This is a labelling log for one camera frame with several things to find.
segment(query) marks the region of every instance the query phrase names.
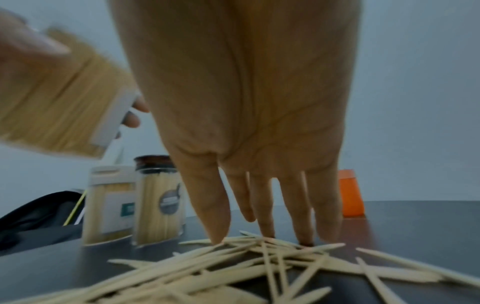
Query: dark table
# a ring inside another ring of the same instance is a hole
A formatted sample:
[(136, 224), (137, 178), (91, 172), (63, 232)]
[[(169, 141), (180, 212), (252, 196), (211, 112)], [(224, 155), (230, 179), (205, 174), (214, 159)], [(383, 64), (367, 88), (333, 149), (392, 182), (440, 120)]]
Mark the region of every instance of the dark table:
[[(346, 219), (340, 241), (344, 248), (333, 256), (355, 261), (361, 256), (369, 264), (392, 265), (355, 251), (355, 247), (377, 249), (480, 276), (480, 203), (459, 201), (366, 202), (366, 218)], [(278, 238), (295, 241), (291, 220), (284, 207), (274, 208)], [(258, 233), (256, 223), (247, 223), (238, 211), (232, 212), (230, 236), (239, 230)], [(196, 217), (187, 218), (181, 240), (205, 238)], [(157, 261), (173, 251), (178, 240), (133, 248), (129, 239), (82, 247), (81, 240), (67, 241), (0, 257), (0, 301), (56, 290), (83, 287), (130, 270), (107, 263), (110, 258)], [(292, 281), (302, 269), (289, 271)], [(408, 303), (480, 303), (480, 290), (453, 283), (411, 284), (384, 280)], [(268, 298), (266, 278), (243, 282), (237, 287)], [(331, 286), (333, 291), (321, 303), (382, 303), (368, 281), (358, 275), (319, 272), (307, 289)]]

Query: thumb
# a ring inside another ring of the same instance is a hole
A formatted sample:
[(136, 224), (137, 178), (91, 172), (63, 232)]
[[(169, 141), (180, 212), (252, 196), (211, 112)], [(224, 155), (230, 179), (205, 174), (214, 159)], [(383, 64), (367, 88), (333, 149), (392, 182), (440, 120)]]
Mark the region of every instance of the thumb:
[(220, 243), (229, 232), (230, 204), (216, 155), (173, 153), (171, 157), (208, 237), (213, 244)]
[(51, 65), (70, 54), (65, 45), (28, 27), (22, 19), (0, 12), (0, 58), (32, 65)]

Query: dark jar lid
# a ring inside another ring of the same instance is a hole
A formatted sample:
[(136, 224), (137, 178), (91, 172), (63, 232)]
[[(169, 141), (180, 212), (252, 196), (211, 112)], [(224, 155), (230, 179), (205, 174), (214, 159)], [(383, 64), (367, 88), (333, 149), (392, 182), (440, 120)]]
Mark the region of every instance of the dark jar lid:
[(142, 169), (175, 169), (169, 155), (143, 155), (134, 159), (136, 170)]

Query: pile of toothpicks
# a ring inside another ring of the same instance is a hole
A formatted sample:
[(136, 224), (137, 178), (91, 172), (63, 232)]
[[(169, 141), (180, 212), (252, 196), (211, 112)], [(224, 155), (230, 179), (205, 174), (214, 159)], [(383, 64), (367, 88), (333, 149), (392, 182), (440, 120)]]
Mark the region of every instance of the pile of toothpicks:
[[(304, 285), (319, 271), (365, 275), (385, 303), (405, 303), (382, 279), (413, 283), (455, 281), (480, 287), (480, 279), (422, 262), (391, 254), (357, 248), (358, 251), (384, 258), (415, 269), (358, 264), (333, 257), (330, 251), (345, 244), (304, 247), (292, 242), (262, 237), (241, 231), (242, 236), (227, 237), (222, 244), (206, 246), (186, 253), (174, 252), (171, 258), (159, 262), (114, 259), (110, 263), (128, 265), (135, 270), (112, 277), (86, 288), (70, 289), (28, 298), (12, 303), (164, 303), (164, 304), (260, 304), (267, 299), (229, 286), (241, 281), (266, 276), (271, 301), (275, 304), (314, 303), (332, 292), (329, 286), (299, 294)], [(194, 240), (180, 244), (209, 245), (210, 240)], [(261, 256), (232, 265), (247, 252)], [(230, 265), (209, 271), (230, 262)], [(292, 267), (305, 270), (289, 284), (287, 271)], [(279, 275), (277, 286), (275, 273)]]

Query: orange object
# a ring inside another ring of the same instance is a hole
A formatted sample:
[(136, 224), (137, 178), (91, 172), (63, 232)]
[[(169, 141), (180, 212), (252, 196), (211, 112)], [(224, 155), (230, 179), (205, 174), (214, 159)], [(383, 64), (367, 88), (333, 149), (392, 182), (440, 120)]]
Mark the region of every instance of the orange object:
[(353, 170), (338, 172), (341, 200), (343, 202), (343, 216), (353, 217), (365, 215), (364, 201), (360, 194), (359, 184)]

